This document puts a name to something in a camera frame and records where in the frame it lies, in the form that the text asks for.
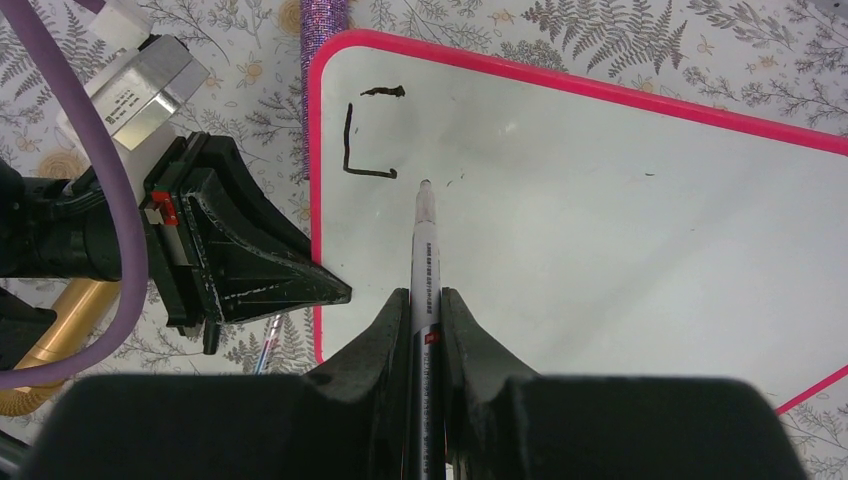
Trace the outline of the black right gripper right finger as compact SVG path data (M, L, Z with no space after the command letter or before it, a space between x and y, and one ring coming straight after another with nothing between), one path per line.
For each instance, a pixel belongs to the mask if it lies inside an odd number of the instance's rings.
M802 479L768 402L728 378L543 375L442 292L450 463L462 479Z

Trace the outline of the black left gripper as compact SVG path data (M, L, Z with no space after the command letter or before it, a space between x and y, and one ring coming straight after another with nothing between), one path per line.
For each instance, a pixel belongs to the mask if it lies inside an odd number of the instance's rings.
M267 197L229 136L155 134L139 148L118 150L143 224L149 276L168 313L168 326L198 335L203 352L219 347L214 305L198 281L201 224L189 217L185 181L212 170L241 217L290 251L311 261L311 242ZM36 179L1 171L1 274L5 278L72 278L114 281L122 275L113 219L92 169L80 178Z

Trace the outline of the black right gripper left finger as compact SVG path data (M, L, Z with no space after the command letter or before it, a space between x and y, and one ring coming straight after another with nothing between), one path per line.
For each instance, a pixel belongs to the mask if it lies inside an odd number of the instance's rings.
M398 479L409 300L302 375L101 375L56 404L20 479Z

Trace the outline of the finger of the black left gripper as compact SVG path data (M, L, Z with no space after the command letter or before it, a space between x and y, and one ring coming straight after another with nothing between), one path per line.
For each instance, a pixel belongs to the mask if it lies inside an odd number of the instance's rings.
M241 324L313 306L346 304L352 287L310 260L230 258L212 269L211 322Z

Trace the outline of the white marker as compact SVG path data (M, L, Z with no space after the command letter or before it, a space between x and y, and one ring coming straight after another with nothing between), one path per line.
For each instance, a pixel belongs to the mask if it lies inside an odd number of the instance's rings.
M424 180L416 196L411 251L409 422L404 466L406 479L446 477L440 303L436 202L431 182Z

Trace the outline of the pink framed whiteboard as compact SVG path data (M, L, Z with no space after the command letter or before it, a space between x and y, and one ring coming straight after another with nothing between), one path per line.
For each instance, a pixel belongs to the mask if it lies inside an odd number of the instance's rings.
M779 410L847 375L847 142L369 30L321 49L312 254L348 304L410 280L431 182L441 280L541 372L720 376Z

